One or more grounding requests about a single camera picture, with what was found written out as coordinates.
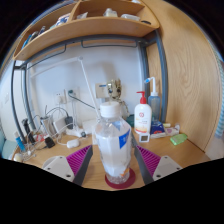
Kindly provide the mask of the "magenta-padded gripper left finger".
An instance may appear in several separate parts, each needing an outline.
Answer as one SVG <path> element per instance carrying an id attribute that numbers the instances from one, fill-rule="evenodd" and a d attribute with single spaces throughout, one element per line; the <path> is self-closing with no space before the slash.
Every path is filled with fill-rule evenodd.
<path id="1" fill-rule="evenodd" d="M 54 156 L 44 162 L 42 169 L 81 186 L 93 155 L 92 146 L 86 146 L 69 156 Z"/>

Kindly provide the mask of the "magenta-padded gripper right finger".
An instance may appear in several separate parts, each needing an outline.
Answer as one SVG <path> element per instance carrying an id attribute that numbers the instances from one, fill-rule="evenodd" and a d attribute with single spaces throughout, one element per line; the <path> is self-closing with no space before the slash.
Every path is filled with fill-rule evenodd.
<path id="1" fill-rule="evenodd" d="M 182 167 L 169 156 L 165 155 L 160 157 L 140 146 L 135 137 L 132 137 L 132 146 L 134 147 L 134 155 L 137 159 L 145 185 L 182 169 Z"/>

